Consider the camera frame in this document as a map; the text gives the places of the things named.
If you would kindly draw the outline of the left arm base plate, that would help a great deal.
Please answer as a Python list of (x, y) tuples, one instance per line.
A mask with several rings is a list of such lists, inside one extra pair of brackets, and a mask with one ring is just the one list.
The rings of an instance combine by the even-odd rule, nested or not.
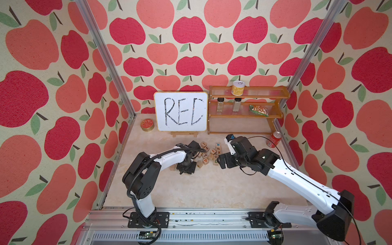
[(149, 217), (132, 212), (128, 221), (128, 228), (168, 228), (169, 212), (153, 212)]

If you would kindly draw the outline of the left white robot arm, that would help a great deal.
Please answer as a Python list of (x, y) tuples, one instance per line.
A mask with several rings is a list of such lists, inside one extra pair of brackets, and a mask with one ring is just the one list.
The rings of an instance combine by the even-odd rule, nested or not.
[(177, 144), (159, 154), (139, 153), (122, 177), (127, 189), (126, 194), (132, 199), (136, 212), (152, 219), (156, 207), (151, 192), (160, 172), (178, 165), (180, 174), (193, 174), (196, 169), (195, 158), (203, 153), (206, 153), (206, 150), (195, 141), (188, 145)]

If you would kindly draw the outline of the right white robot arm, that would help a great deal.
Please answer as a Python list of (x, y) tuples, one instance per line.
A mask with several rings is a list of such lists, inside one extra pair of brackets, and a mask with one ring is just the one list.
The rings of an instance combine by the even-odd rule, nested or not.
[(249, 219), (276, 229), (286, 223), (316, 227), (324, 235), (343, 242), (354, 219), (354, 195), (347, 190), (329, 188), (285, 162), (269, 149), (257, 150), (246, 137), (229, 134), (225, 138), (229, 152), (218, 157), (222, 169), (249, 167), (275, 179), (310, 202), (309, 206), (271, 202), (260, 218)]

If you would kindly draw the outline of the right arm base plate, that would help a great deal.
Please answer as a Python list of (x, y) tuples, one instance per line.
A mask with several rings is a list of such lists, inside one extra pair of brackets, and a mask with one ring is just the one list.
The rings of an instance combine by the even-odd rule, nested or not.
[(245, 220), (250, 222), (251, 228), (291, 228), (291, 223), (282, 223), (274, 216), (274, 209), (280, 204), (278, 201), (272, 201), (263, 212), (248, 212)]

